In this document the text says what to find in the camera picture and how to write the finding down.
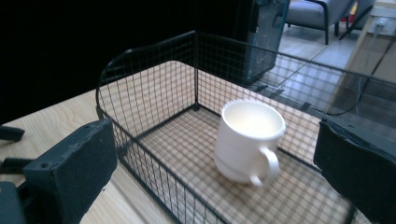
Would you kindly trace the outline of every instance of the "wooden table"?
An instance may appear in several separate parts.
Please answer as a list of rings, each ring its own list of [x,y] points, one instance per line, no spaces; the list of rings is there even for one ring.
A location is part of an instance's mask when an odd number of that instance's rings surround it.
[[[34,159],[80,126],[97,120],[94,91],[13,120],[5,126],[25,130],[20,142],[0,141],[0,160],[7,157]],[[0,175],[0,181],[17,186],[23,175]],[[144,189],[118,165],[81,223],[173,223]]]

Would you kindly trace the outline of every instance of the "mug rim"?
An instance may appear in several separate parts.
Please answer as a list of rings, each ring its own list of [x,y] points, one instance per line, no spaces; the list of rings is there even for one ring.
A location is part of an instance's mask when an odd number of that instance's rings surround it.
[[[280,117],[280,120],[281,120],[281,127],[280,127],[276,132],[274,132],[274,133],[272,133],[272,134],[269,134],[269,135],[267,135],[267,136],[263,136],[263,137],[261,137],[261,136],[252,136],[252,135],[249,135],[249,134],[245,134],[245,133],[239,132],[238,130],[236,130],[235,128],[233,128],[232,125],[230,125],[230,123],[228,122],[228,120],[226,120],[226,119],[224,118],[224,113],[225,113],[225,110],[226,110],[229,106],[231,106],[231,105],[236,105],[236,104],[241,104],[241,103],[253,103],[253,104],[255,104],[255,105],[263,105],[263,106],[269,108],[270,110],[272,110],[273,112],[275,112],[275,113]],[[268,104],[266,104],[266,103],[264,103],[264,102],[261,102],[261,101],[259,101],[259,100],[253,100],[253,99],[237,99],[237,100],[231,100],[230,102],[226,103],[226,104],[223,106],[223,108],[221,109],[221,119],[222,119],[222,120],[224,121],[224,123],[226,123],[227,126],[228,126],[230,129],[232,129],[234,132],[239,133],[239,134],[241,134],[241,135],[243,135],[243,136],[245,136],[245,137],[247,137],[247,138],[251,138],[251,139],[259,139],[259,140],[276,139],[276,138],[282,136],[283,133],[284,133],[285,130],[286,130],[286,123],[285,123],[285,120],[283,119],[282,115],[281,115],[277,110],[275,110],[272,106],[270,106],[270,105],[268,105]]]

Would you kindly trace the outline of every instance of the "white mug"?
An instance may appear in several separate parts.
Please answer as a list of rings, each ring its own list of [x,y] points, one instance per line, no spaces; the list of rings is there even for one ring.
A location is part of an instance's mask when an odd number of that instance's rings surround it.
[[[286,130],[285,120],[271,106],[255,100],[235,100],[221,110],[214,161],[229,179],[269,185],[279,173],[274,151]]]

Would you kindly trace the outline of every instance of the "chair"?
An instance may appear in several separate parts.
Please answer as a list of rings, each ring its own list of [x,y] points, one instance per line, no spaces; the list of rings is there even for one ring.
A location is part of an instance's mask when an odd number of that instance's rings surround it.
[[[325,32],[326,45],[329,44],[329,27],[334,25],[334,35],[338,36],[339,21],[349,15],[356,0],[301,0],[291,2],[285,23]]]
[[[369,18],[370,11],[373,8],[375,0],[358,0],[358,8],[355,13],[355,20],[352,25],[340,36],[342,40],[347,34],[350,34],[353,30],[362,30],[364,24]]]

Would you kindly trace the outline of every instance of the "wire frame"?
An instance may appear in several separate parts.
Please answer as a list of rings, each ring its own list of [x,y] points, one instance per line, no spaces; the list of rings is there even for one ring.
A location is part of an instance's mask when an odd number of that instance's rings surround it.
[[[375,85],[388,89],[375,92]],[[96,100],[99,117],[114,121],[119,160],[176,222],[364,223],[313,163],[318,123],[339,117],[395,141],[392,88],[370,76],[190,32],[113,59]],[[234,183],[213,162],[219,112],[235,99],[267,103],[286,121],[276,152],[281,172],[268,188]]]

